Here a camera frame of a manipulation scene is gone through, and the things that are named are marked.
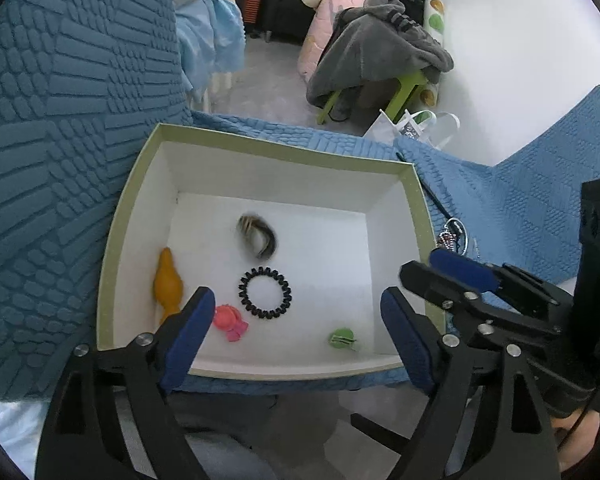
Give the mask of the right hand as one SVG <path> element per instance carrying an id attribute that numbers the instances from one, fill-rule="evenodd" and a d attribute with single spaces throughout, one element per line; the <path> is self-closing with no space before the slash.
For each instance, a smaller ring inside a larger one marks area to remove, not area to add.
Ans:
<path id="1" fill-rule="evenodd" d="M 600 413 L 578 408 L 568 417 L 551 417 L 550 426 L 557 439 L 559 470 L 565 472 L 584 460 L 594 448 L 600 432 Z"/>

